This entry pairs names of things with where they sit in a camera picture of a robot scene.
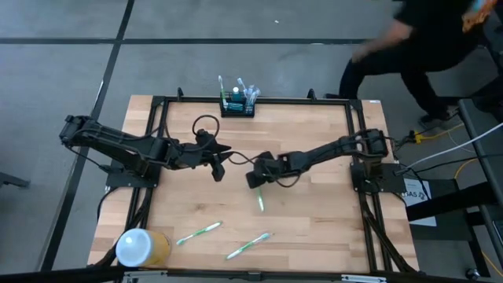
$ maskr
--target person's arm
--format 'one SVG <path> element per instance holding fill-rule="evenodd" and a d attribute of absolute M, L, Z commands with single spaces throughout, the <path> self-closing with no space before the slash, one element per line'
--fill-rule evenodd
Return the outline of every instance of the person's arm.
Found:
<path fill-rule="evenodd" d="M 353 62 L 370 53 L 384 50 L 407 40 L 415 29 L 422 28 L 435 12 L 432 0 L 407 0 L 395 15 L 395 20 L 379 38 L 365 43 L 353 54 Z"/>

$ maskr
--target yellow cable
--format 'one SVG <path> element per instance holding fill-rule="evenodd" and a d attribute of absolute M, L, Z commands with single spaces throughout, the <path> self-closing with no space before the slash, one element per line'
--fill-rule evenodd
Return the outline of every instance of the yellow cable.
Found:
<path fill-rule="evenodd" d="M 459 174 L 461 173 L 461 171 L 463 171 L 463 168 L 464 168 L 466 165 L 470 164 L 470 163 L 471 163 L 471 162 L 473 162 L 473 161 L 477 161 L 477 160 L 478 160 L 477 158 L 474 158 L 474 159 L 468 160 L 468 161 L 466 161 L 465 163 L 463 163 L 463 164 L 462 164 L 462 165 L 461 165 L 461 166 L 457 169 L 456 174 L 454 174 L 454 178 L 455 178 L 455 179 L 457 179 L 457 176 L 459 176 Z"/>
<path fill-rule="evenodd" d="M 473 161 L 476 161 L 478 160 L 477 158 L 474 158 L 472 160 L 468 160 L 466 161 L 465 163 L 463 163 L 456 171 L 456 174 L 454 175 L 454 178 L 457 179 L 457 176 L 459 176 L 459 174 L 463 171 L 463 168 L 470 164 L 471 162 Z M 489 256 L 486 255 L 486 253 L 484 251 L 481 251 L 482 252 L 482 255 L 484 256 L 484 259 L 486 259 L 486 261 L 493 267 L 493 269 L 501 276 L 503 277 L 503 273 L 496 267 L 496 265 L 489 259 Z"/>
<path fill-rule="evenodd" d="M 436 135 L 431 136 L 431 137 L 425 137 L 425 136 L 423 136 L 422 134 L 420 134 L 420 139 L 421 139 L 421 140 L 432 140 L 432 139 L 436 139 L 436 138 L 438 138 L 438 137 L 443 136 L 444 134 L 447 134 L 447 133 L 451 132 L 452 130 L 456 130 L 457 128 L 459 128 L 459 127 L 463 127 L 463 126 L 464 126 L 464 124 L 463 124 L 463 123 L 461 123 L 461 124 L 459 124 L 459 125 L 457 125 L 457 126 L 453 127 L 452 129 L 449 129 L 449 130 L 443 131 L 442 133 L 440 133 L 440 134 L 436 134 Z"/>
<path fill-rule="evenodd" d="M 492 261 L 490 261 L 489 256 L 487 256 L 484 252 L 482 252 L 482 255 L 484 256 L 484 259 L 496 270 L 496 272 L 503 277 L 503 273 L 494 265 Z"/>

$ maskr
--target black shirt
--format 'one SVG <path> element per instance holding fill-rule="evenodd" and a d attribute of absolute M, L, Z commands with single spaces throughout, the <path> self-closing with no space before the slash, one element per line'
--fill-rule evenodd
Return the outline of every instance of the black shirt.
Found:
<path fill-rule="evenodd" d="M 395 19 L 413 27 L 410 41 L 421 46 L 452 46 L 472 42 L 481 32 L 473 28 L 463 32 L 463 15 L 473 0 L 405 0 Z"/>

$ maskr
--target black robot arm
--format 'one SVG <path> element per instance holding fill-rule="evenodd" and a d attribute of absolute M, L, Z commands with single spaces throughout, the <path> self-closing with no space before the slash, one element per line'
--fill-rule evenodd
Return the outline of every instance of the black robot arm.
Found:
<path fill-rule="evenodd" d="M 277 156 L 261 153 L 254 162 L 253 171 L 246 174 L 248 185 L 254 189 L 279 178 L 299 176 L 321 162 L 339 156 L 356 156 L 364 161 L 368 175 L 378 175 L 380 161 L 388 155 L 386 138 L 381 130 L 363 130 L 352 136 L 312 149 L 308 152 L 290 152 Z"/>
<path fill-rule="evenodd" d="M 124 170 L 139 178 L 150 178 L 156 167 L 169 170 L 195 168 L 210 164 L 215 181 L 221 181 L 225 171 L 222 162 L 232 153 L 220 145 L 215 136 L 205 130 L 196 133 L 196 144 L 180 143 L 174 138 L 136 137 L 120 130 L 100 125 L 89 116 L 68 116 L 60 133 L 67 148 L 87 146 L 119 161 Z"/>

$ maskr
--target wooden tabletop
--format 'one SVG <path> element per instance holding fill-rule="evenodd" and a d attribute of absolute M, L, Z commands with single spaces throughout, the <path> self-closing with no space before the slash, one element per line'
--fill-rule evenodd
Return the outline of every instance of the wooden tabletop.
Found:
<path fill-rule="evenodd" d="M 124 131 L 145 133 L 151 100 L 152 96 L 131 97 Z M 363 101 L 363 107 L 367 128 L 387 132 L 381 104 Z M 170 103 L 167 117 L 170 135 L 181 142 L 195 142 L 191 126 L 202 114 L 219 118 L 218 105 Z M 344 108 L 335 105 L 257 105 L 254 119 L 223 118 L 220 123 L 218 142 L 250 157 L 266 150 L 274 155 L 309 150 L 348 135 Z M 216 126 L 214 121 L 203 119 L 196 127 L 199 128 L 214 132 Z M 242 161 L 236 155 L 232 159 Z M 345 156 L 316 165 L 289 189 L 277 184 L 262 186 L 264 212 L 259 209 L 256 191 L 248 188 L 244 176 L 252 169 L 251 164 L 238 166 L 224 162 L 226 174 L 221 182 L 213 181 L 210 167 L 163 169 L 160 184 L 154 190 L 148 229 L 171 239 L 168 268 L 368 272 L 350 161 Z M 101 259 L 123 232 L 131 191 L 131 188 L 118 189 L 103 203 L 89 263 Z M 387 235 L 407 262 L 418 268 L 403 203 L 391 194 L 380 194 L 380 198 Z M 182 246 L 174 244 L 217 221 L 223 221 L 219 228 Z M 228 254 L 265 232 L 274 235 L 226 260 Z M 382 268 L 376 237 L 374 245 L 378 266 Z"/>

